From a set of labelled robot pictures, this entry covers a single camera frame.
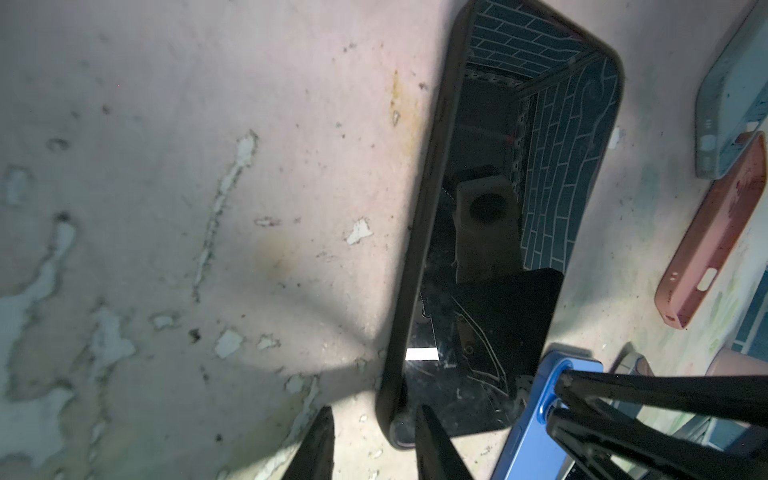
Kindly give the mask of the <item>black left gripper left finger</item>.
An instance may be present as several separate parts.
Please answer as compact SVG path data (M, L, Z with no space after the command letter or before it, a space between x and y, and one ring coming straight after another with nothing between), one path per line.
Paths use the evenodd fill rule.
M317 413L286 469L283 480L331 480L334 468L335 422L330 406Z

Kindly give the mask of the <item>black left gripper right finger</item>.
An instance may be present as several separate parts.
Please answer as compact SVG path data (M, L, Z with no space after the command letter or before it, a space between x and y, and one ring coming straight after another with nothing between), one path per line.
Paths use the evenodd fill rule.
M419 480L473 479L451 438L427 405L417 410L415 450Z

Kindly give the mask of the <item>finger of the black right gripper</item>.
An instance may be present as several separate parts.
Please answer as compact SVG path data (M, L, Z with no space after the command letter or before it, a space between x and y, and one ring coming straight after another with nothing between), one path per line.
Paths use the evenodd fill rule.
M618 400L767 425L765 376L647 377L568 370L558 378L555 392L571 410L612 421L631 420L608 404Z
M765 479L767 462L675 439L641 424L556 409L548 435L591 479L628 479L618 456L670 479Z

